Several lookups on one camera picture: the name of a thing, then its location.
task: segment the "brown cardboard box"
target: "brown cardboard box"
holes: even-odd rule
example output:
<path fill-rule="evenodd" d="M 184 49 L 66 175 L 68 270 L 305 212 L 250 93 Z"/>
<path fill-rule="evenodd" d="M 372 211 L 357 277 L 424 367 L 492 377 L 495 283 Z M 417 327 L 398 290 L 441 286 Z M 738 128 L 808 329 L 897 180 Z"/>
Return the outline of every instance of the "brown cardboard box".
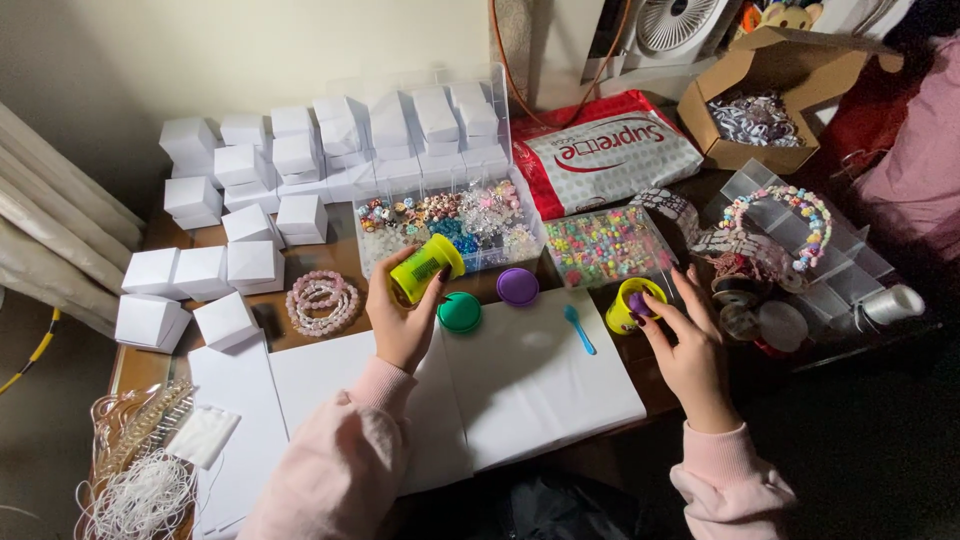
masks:
<path fill-rule="evenodd" d="M 903 67 L 900 55 L 866 39 L 762 27 L 734 41 L 724 58 L 690 83 L 677 112 L 706 156 L 704 167 L 738 170 L 754 158 L 777 174 L 790 174 L 820 148 L 801 111 L 849 90 L 874 54 L 886 71 Z M 744 92 L 778 90 L 806 145 L 780 148 L 721 139 L 707 102 L 733 86 Z"/>

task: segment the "orange cable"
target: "orange cable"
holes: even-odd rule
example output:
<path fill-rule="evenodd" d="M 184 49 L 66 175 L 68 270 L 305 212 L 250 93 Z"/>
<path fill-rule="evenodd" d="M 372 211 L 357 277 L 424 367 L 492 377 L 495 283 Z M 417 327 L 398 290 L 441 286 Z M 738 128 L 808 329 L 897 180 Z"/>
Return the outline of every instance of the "orange cable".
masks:
<path fill-rule="evenodd" d="M 584 94 L 584 99 L 580 101 L 580 105 L 577 106 L 577 109 L 574 110 L 573 114 L 560 125 L 551 125 L 537 116 L 530 107 L 527 106 L 526 102 L 523 100 L 523 96 L 520 95 L 520 92 L 516 90 L 516 85 L 514 84 L 514 77 L 510 74 L 510 65 L 507 63 L 507 54 L 503 51 L 503 40 L 500 38 L 500 24 L 496 20 L 496 0 L 490 0 L 490 20 L 493 22 L 493 34 L 496 36 L 496 46 L 500 51 L 500 59 L 503 61 L 503 69 L 507 76 L 507 86 L 510 87 L 510 91 L 514 94 L 516 102 L 520 104 L 520 107 L 526 111 L 534 120 L 537 121 L 544 128 L 551 129 L 563 129 L 573 123 L 577 119 L 577 116 L 580 115 L 580 111 L 584 109 L 584 105 L 587 104 L 587 99 L 589 99 L 590 94 L 593 92 L 593 89 L 596 88 L 597 82 L 600 80 L 600 76 L 603 74 L 604 69 L 607 68 L 607 62 L 610 61 L 610 58 L 613 56 L 613 51 L 616 50 L 617 44 L 620 42 L 620 36 L 623 34 L 623 27 L 627 23 L 627 16 L 630 14 L 630 5 L 633 0 L 627 0 L 627 4 L 623 9 L 623 16 L 620 19 L 620 27 L 616 30 L 616 37 L 613 38 L 613 43 L 610 46 L 610 51 L 607 52 L 607 56 L 603 59 L 603 63 L 600 64 L 600 69 L 597 70 L 596 76 L 593 77 L 593 82 L 590 83 L 590 87 L 587 88 L 587 93 Z"/>

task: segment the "pink sweatshirt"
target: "pink sweatshirt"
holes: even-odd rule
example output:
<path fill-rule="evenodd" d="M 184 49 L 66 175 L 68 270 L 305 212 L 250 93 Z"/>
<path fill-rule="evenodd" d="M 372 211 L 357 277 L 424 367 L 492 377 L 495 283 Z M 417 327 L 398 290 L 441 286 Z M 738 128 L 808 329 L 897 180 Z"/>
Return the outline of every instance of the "pink sweatshirt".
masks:
<path fill-rule="evenodd" d="M 403 479 L 403 412 L 416 384 L 371 357 L 353 389 L 317 407 L 294 434 L 238 540 L 373 538 Z M 719 435 L 684 425 L 684 462 L 670 479 L 694 537 L 783 537 L 776 519 L 794 494 L 756 457 L 746 425 Z"/>

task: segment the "pink fabric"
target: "pink fabric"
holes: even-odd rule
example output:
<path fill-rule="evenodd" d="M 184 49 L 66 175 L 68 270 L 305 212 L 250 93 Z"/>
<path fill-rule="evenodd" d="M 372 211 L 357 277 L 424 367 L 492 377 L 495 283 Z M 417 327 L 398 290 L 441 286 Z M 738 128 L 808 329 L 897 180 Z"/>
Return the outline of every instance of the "pink fabric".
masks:
<path fill-rule="evenodd" d="M 366 540 L 396 498 L 410 446 L 402 419 L 416 381 L 371 357 L 354 388 L 303 423 L 247 516 L 239 540 Z M 670 472 L 698 539 L 782 538 L 774 519 L 794 501 L 756 457 L 746 425 L 719 435 L 684 426 Z"/>
<path fill-rule="evenodd" d="M 891 240 L 960 257 L 960 38 L 946 40 L 908 104 L 897 142 L 854 187 Z"/>

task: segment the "beige wall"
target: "beige wall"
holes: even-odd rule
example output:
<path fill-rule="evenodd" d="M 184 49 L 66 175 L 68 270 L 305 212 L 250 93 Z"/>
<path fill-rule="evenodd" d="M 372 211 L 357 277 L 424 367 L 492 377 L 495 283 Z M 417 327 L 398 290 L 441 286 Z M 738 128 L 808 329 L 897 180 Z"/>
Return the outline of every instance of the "beige wall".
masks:
<path fill-rule="evenodd" d="M 0 101 L 143 213 L 162 120 L 488 61 L 487 31 L 486 0 L 0 0 Z"/>

